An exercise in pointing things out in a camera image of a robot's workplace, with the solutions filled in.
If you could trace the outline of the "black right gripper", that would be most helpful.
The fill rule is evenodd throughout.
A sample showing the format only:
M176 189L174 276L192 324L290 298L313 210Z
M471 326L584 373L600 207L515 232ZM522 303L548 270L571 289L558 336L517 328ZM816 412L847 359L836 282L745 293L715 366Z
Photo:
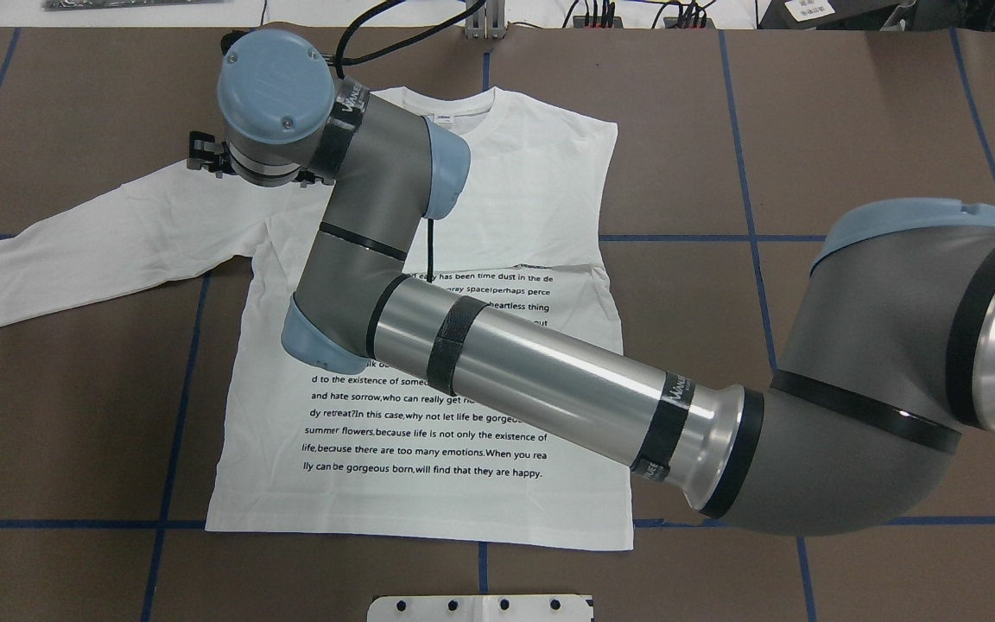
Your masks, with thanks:
M241 162L234 161L226 141L217 141L213 134L197 130L188 133L187 168L205 170L219 180L225 176L237 176L259 187L280 187L284 182L299 182L301 187L326 184L323 176L304 167L296 167L292 172L280 175L253 172Z

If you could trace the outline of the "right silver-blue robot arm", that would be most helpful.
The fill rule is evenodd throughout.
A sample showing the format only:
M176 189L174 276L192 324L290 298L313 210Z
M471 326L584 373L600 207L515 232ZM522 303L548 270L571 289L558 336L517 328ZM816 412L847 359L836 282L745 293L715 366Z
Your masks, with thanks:
M939 483L960 426L995 432L995 207L885 200L826 236L765 393L712 390L404 273L422 218L465 189L461 137L335 78L307 40L233 41L226 141L190 169L261 187L334 182L282 329L293 358L380 361L678 487L736 528L869 528Z

